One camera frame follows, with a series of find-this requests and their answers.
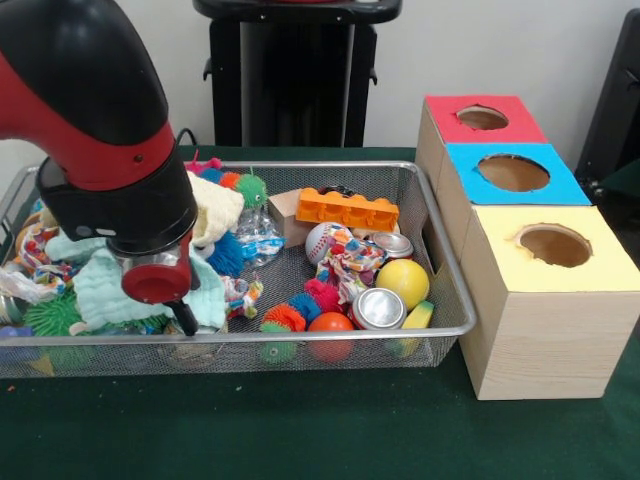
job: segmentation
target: white wall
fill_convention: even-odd
[[[189,0],[119,0],[138,28],[169,98],[177,130],[213,142],[208,20]],[[580,154],[625,13],[637,0],[405,0],[378,26],[379,85],[369,101],[365,143],[414,146],[422,96],[522,96],[570,165]],[[0,142],[0,192],[43,154]]]
[[[378,27],[365,142],[415,145],[424,93],[516,94],[579,160],[626,13],[638,0],[405,0]]]

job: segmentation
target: black cable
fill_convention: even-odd
[[[192,145],[198,145],[198,141],[196,140],[196,136],[193,134],[193,132],[191,131],[190,128],[183,128],[182,130],[180,130],[180,133],[178,133],[178,136],[176,137],[176,144],[180,145],[180,142],[182,141],[182,138],[188,135],[189,139],[191,140],[191,144]]]

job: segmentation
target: baseball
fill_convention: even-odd
[[[318,265],[324,258],[331,246],[330,240],[337,230],[344,230],[349,233],[350,237],[352,236],[347,227],[338,223],[321,223],[309,232],[304,246],[307,258],[311,263]]]

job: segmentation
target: black stand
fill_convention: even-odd
[[[213,19],[217,145],[362,146],[377,35],[401,0],[194,0]]]
[[[622,26],[576,170],[600,182],[640,158],[640,9]]]

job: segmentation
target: blue square top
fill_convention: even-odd
[[[591,205],[573,173],[549,144],[449,144],[447,150],[467,197],[476,205]],[[549,183],[523,192],[494,185],[479,165],[500,155],[524,157],[539,165],[549,174]]]

